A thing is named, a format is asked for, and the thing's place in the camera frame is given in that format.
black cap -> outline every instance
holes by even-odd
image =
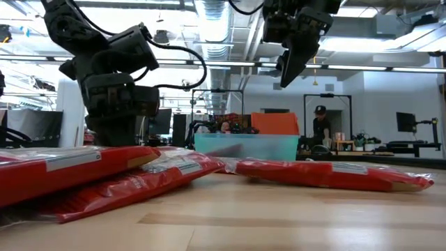
[[[318,114],[318,115],[324,115],[326,111],[327,111],[327,108],[325,108],[325,106],[318,105],[318,106],[316,106],[316,109],[314,110],[314,113]]]

desk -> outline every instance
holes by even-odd
[[[441,144],[435,143],[414,143],[414,144],[387,144],[389,151],[393,153],[413,154],[416,158],[420,157],[420,148],[440,149]]]
[[[66,225],[0,231],[1,251],[440,251],[446,172],[414,194],[299,188],[212,174],[150,201]]]

plastic storage bin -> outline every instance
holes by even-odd
[[[294,161],[297,135],[196,134],[195,150],[216,157]]]

black shirt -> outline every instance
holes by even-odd
[[[328,136],[331,135],[331,126],[330,122],[324,118],[323,120],[319,121],[317,118],[313,120],[313,133],[314,137],[317,137],[319,139],[325,138],[325,135],[323,134],[323,131],[328,128]]]

man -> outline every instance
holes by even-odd
[[[313,134],[315,144],[329,146],[331,145],[331,126],[330,122],[325,117],[326,112],[327,108],[323,105],[318,105],[314,110],[316,118],[313,120]]]

